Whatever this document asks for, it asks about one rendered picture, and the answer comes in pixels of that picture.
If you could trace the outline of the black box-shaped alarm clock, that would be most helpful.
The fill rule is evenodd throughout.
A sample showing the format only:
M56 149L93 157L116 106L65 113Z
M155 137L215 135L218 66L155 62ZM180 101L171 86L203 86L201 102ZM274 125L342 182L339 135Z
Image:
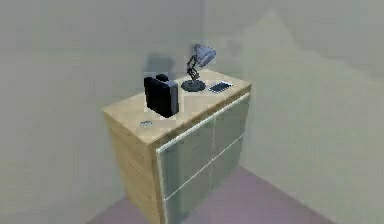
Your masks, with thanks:
M144 78L146 105L149 109L169 118L179 112L178 84L163 74Z

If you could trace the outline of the dark flat cell phone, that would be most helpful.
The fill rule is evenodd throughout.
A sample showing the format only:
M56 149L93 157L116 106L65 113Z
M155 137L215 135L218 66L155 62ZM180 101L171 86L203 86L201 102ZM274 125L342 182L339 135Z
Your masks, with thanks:
M232 83L228 83L226 81L220 81L219 83L216 83L215 85L209 87L208 90L213 93L220 93L232 86L233 86Z

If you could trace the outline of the grey desk lamp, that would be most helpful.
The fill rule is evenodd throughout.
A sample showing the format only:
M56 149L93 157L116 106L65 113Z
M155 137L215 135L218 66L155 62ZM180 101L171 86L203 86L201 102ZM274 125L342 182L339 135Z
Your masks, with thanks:
M194 53L187 62L187 74L189 80L181 84L181 88L187 92L200 92L206 88L206 84L200 80L200 73L196 69L197 66L203 68L209 64L216 56L216 51L208 46L195 44L193 47Z

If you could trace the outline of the light wood chest of drawers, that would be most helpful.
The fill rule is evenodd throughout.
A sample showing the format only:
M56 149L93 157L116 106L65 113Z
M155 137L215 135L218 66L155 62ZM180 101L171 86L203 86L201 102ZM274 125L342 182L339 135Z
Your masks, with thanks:
M252 83L200 74L206 88L180 89L170 118L150 110L144 93L103 108L126 197L149 224L182 224L239 164ZM208 90L220 81L233 86Z

